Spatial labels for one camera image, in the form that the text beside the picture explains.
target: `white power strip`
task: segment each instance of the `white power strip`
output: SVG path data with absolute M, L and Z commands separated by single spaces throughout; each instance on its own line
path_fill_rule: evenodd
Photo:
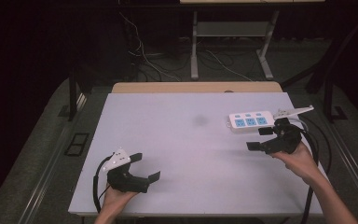
M 257 132 L 259 128 L 273 127 L 275 119 L 269 111 L 230 114 L 229 128 L 234 133 Z

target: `cable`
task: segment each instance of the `cable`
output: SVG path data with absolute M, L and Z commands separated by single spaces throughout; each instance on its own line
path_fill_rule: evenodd
M 209 60 L 208 58 L 206 58 L 205 56 L 203 56 L 202 54 L 197 54 L 197 59 L 207 68 L 210 68 L 210 69 L 213 69 L 213 70 L 217 70 L 217 71 L 222 71 L 222 70 L 225 70 L 224 67 L 222 66 L 219 66 L 219 67 L 212 67 L 210 65 L 208 65 L 205 61 L 203 60 Z
M 133 53 L 133 52 L 131 52 L 130 50 L 128 50 L 128 53 L 131 54 L 131 55 L 133 55 L 133 56 L 135 56 L 135 57 L 141 57 L 141 56 L 142 56 L 142 55 L 140 55 L 140 54 Z
M 101 198 L 103 197 L 103 195 L 106 193 L 106 191 L 107 191 L 109 188 L 110 188 L 110 185 L 108 185 L 108 186 L 106 187 L 106 189 L 101 193 L 100 197 L 98 198 L 98 201 L 101 200 Z
M 149 80 L 148 80 L 148 78 L 147 78 L 147 74 L 146 74 L 144 71 L 141 71 L 141 70 L 139 70 L 139 69 L 138 69 L 138 71 L 139 71 L 139 73 L 144 74 L 144 76 L 145 76 L 145 78 L 146 78 L 146 82 L 148 82 Z
M 328 163 L 327 163 L 327 168 L 325 170 L 325 173 L 328 175 L 330 173 L 330 169 L 331 169 L 331 164 L 333 161 L 333 153 L 332 153 L 332 148 L 330 145 L 330 142 L 328 141 L 327 135 L 324 133 L 324 131 L 318 126 L 316 125 L 315 122 L 313 122 L 311 119 L 305 117 L 304 115 L 300 115 L 300 117 L 302 119 L 306 119 L 309 123 L 311 123 L 315 128 L 318 129 L 318 131 L 322 134 L 322 136 L 324 137 L 324 141 L 327 144 L 327 151 L 328 151 Z
M 237 72 L 234 72 L 234 71 L 232 71 L 231 69 L 227 68 L 222 62 L 220 62 L 220 60 L 219 60 L 212 52 L 210 52 L 209 50 L 206 50 L 206 51 L 207 51 L 208 53 L 212 54 L 212 56 L 215 57 L 215 59 L 222 65 L 222 67 L 226 68 L 226 70 L 228 70 L 229 72 L 231 72 L 231 73 L 233 73 L 233 74 L 236 74 L 236 75 L 238 75 L 238 76 L 240 76 L 240 77 L 244 77 L 244 78 L 248 79 L 249 81 L 252 81 L 250 78 L 248 78 L 248 77 L 246 77 L 246 76 L 244 76 L 244 75 L 241 75 L 241 74 L 239 74 L 239 73 L 237 73 Z
M 141 42 L 141 52 L 142 52 L 142 55 L 144 55 L 145 61 L 146 61 L 150 66 L 152 66 L 154 69 L 156 69 L 156 71 L 158 71 L 160 74 L 162 74 L 162 75 L 164 75 L 164 76 L 166 76 L 166 77 L 174 78 L 174 79 L 176 79 L 176 81 L 179 81 L 179 82 L 181 81 L 181 80 L 179 80 L 178 77 L 173 77 L 173 76 L 170 76 L 170 75 L 168 75 L 168 74 L 162 72 L 162 71 L 159 70 L 155 65 L 153 65 L 149 60 L 147 60 L 147 57 L 145 56 L 145 47 L 144 47 L 144 44 L 143 44 L 142 42 Z
M 318 160 L 319 160 L 318 151 L 315 150 L 315 145 L 313 144 L 313 141 L 310 138 L 310 134 L 305 130 L 302 130 L 302 129 L 299 129 L 299 130 L 303 133 L 307 142 L 310 144 L 310 150 L 312 151 L 312 158 L 315 161 L 315 163 L 318 164 Z M 310 203 L 312 201 L 312 194 L 313 194 L 313 189 L 311 187 L 309 187 L 308 194 L 307 194 L 307 200 L 306 200 L 306 204 L 305 204 L 305 208 L 304 208 L 304 214 L 301 219 L 301 224 L 307 223 L 308 216 L 310 214 Z
M 152 77 L 151 75 L 147 74 L 146 71 L 144 71 L 144 70 L 139 69 L 139 72 L 144 74 L 144 76 L 146 77 L 146 82 L 148 81 L 148 77 L 150 77 L 151 79 L 155 80 L 156 82 L 161 82 L 162 81 L 161 80 L 161 74 L 159 72 L 158 72 L 159 79 L 156 79 L 156 78 Z
M 289 120 L 294 120 L 294 121 L 297 121 L 297 122 L 300 122 L 304 125 L 305 127 L 305 130 L 308 132 L 310 129 L 308 128 L 308 125 L 306 122 L 302 121 L 301 119 L 295 119 L 295 118 L 288 118 Z
M 160 73 L 159 71 L 157 71 L 156 69 L 154 69 L 154 67 L 150 66 L 150 64 L 144 63 L 143 65 L 144 65 L 144 66 L 147 66 L 147 67 L 149 67 L 149 68 L 152 68 L 153 71 L 157 72 L 158 79 L 155 79 L 155 78 L 152 77 L 151 75 L 148 75 L 148 74 L 146 73 L 146 71 L 144 71 L 147 76 L 149 76 L 150 78 L 152 78 L 152 79 L 155 80 L 155 81 L 162 82 L 162 76 L 161 76 L 161 73 Z
M 218 61 L 218 63 L 217 64 L 219 64 L 219 65 L 221 65 L 221 64 L 223 64 L 225 67 L 228 67 L 228 66 L 231 66 L 231 65 L 233 65 L 234 64 L 234 60 L 233 60 L 233 58 L 230 56 L 230 55 L 228 55 L 228 54 L 226 54 L 226 53 L 222 53 L 222 52 L 217 52 L 217 53 L 213 53 L 213 52 L 211 52 L 210 50 L 205 50 L 206 52 L 208 52 L 209 54 L 211 54 L 212 56 L 213 56 L 213 58 L 210 60 L 210 59 L 208 59 L 209 61 L 211 61 L 211 62 L 214 62 L 215 63 L 215 59 L 216 59 L 216 54 L 220 54 L 220 55 L 225 55 L 225 56 L 227 56 L 227 58 L 230 60 L 230 62 L 229 63 L 224 63 L 224 62 L 222 62 L 222 60 L 221 59 L 219 59 L 219 60 L 217 60 Z
M 159 70 L 155 65 L 153 65 L 146 57 L 146 54 L 145 54 L 145 46 L 144 46 L 144 43 L 142 42 L 141 40 L 141 37 L 139 36 L 139 33 L 138 33 L 138 27 L 133 23 L 131 22 L 129 19 L 127 19 L 121 12 L 119 12 L 118 14 L 120 14 L 120 16 L 126 21 L 128 22 L 129 24 L 131 24 L 134 28 L 135 28 L 135 33 L 136 33 L 136 36 L 138 38 L 138 41 L 139 41 L 139 47 L 136 49 L 136 50 L 141 50 L 141 55 L 144 56 L 144 59 L 145 61 L 150 64 L 150 66 L 152 66 L 154 69 L 156 69 L 156 71 L 158 71 L 160 74 L 166 76 L 166 77 L 170 77 L 170 78 L 174 78 L 176 81 L 181 81 L 181 78 L 178 78 L 178 77 L 174 77 L 174 76 L 170 76 L 168 75 L 167 73 Z
M 184 68 L 186 67 L 187 63 L 190 61 L 190 57 L 191 57 L 191 54 L 188 54 L 188 56 L 186 57 L 185 63 L 184 63 L 183 65 L 181 65 L 181 66 L 179 66 L 179 67 L 177 67 L 177 68 L 170 68 L 170 69 L 165 68 L 165 67 L 161 66 L 160 64 L 153 63 L 153 62 L 150 61 L 150 59 L 149 59 L 149 61 L 150 61 L 152 64 L 154 64 L 155 66 L 160 67 L 162 70 L 164 70 L 164 71 L 166 71 L 166 72 L 174 72 L 174 71 L 179 71 L 179 70 L 181 70 L 181 69 L 184 69 Z
M 92 179 L 92 198 L 94 200 L 95 208 L 97 209 L 98 213 L 101 212 L 100 200 L 98 198 L 98 175 L 100 173 L 100 170 L 101 170 L 101 167 L 103 166 L 103 164 L 106 163 L 107 161 L 109 161 L 110 158 L 112 158 L 112 156 L 106 157 L 105 159 L 103 159 L 103 161 L 101 161 L 101 163 L 98 166 L 98 169 L 95 173 L 95 176 Z

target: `table surface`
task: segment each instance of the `table surface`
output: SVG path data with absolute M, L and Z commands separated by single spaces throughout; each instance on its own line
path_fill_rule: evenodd
M 164 84 L 170 86 L 166 91 L 173 92 L 145 93 L 151 86 Z M 133 198 L 122 216 L 302 214 L 308 186 L 281 161 L 246 148 L 247 141 L 266 141 L 274 136 L 237 134 L 227 127 L 230 113 L 293 108 L 287 93 L 279 88 L 272 92 L 279 87 L 274 82 L 238 82 L 233 85 L 236 88 L 228 85 L 228 89 L 257 92 L 223 93 L 225 84 L 115 85 L 103 108 L 69 212 L 96 215 L 92 177 L 103 158 L 123 147 L 129 154 L 144 153 L 141 161 L 131 165 L 133 175 L 146 177 L 161 171 L 161 178 L 146 194 Z M 265 88 L 270 92 L 257 88 L 263 85 L 270 86 Z M 187 92 L 176 92 L 185 86 Z M 127 93 L 130 90 L 144 93 Z M 100 172 L 99 192 L 103 192 L 105 183 L 105 173 Z M 310 213 L 322 214 L 315 197 Z

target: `floor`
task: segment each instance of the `floor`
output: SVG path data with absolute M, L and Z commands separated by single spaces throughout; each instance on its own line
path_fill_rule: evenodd
M 154 49 L 146 49 L 150 63 L 140 65 L 138 77 L 133 81 L 193 81 L 190 78 L 189 45 L 183 41 L 180 54 L 167 56 Z M 202 39 L 199 44 L 199 81 L 264 81 L 263 72 L 255 57 L 260 39 L 236 41 Z M 324 55 L 329 40 L 281 40 L 272 41 L 267 60 L 274 81 L 283 82 L 309 68 Z M 345 93 L 334 89 L 334 106 L 340 106 L 348 119 L 334 124 L 322 114 L 323 91 L 307 94 L 304 87 L 308 77 L 284 89 L 295 107 L 313 105 L 315 111 L 301 118 L 309 125 L 320 147 L 320 160 L 325 170 L 329 166 L 327 141 L 331 145 L 331 168 L 328 177 L 338 195 L 358 218 L 358 184 L 356 175 L 349 171 L 341 158 L 340 148 L 347 148 L 358 165 L 358 111 L 348 101 Z M 106 95 L 112 86 L 96 84 L 91 93 L 80 94 L 78 112 L 68 121 L 69 84 L 65 80 L 51 96 L 43 115 L 30 135 L 7 180 L 0 189 L 0 223 L 92 223 L 94 217 L 81 217 L 67 212 L 76 181 L 87 156 L 90 140 L 97 127 Z M 88 133 L 89 138 L 79 157 L 64 155 L 76 133 Z M 266 224 L 299 223 L 301 217 L 260 217 Z M 119 222 L 144 220 L 120 220 Z M 162 223 L 187 223 L 185 219 L 163 220 Z M 214 220 L 213 223 L 228 223 Z M 246 222 L 242 218 L 229 223 Z M 309 224 L 325 223 L 323 217 L 310 217 Z

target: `power strip socket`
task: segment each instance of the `power strip socket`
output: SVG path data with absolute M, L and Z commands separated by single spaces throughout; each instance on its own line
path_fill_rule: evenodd
M 110 160 L 105 164 L 103 167 L 103 171 L 110 171 L 113 170 L 119 166 L 122 166 L 124 164 L 127 164 L 131 162 L 130 156 L 127 154 L 124 149 L 119 148 L 117 152 L 115 152 Z
M 234 133 L 253 133 L 259 128 L 273 127 L 275 119 L 269 111 L 230 114 L 229 128 Z

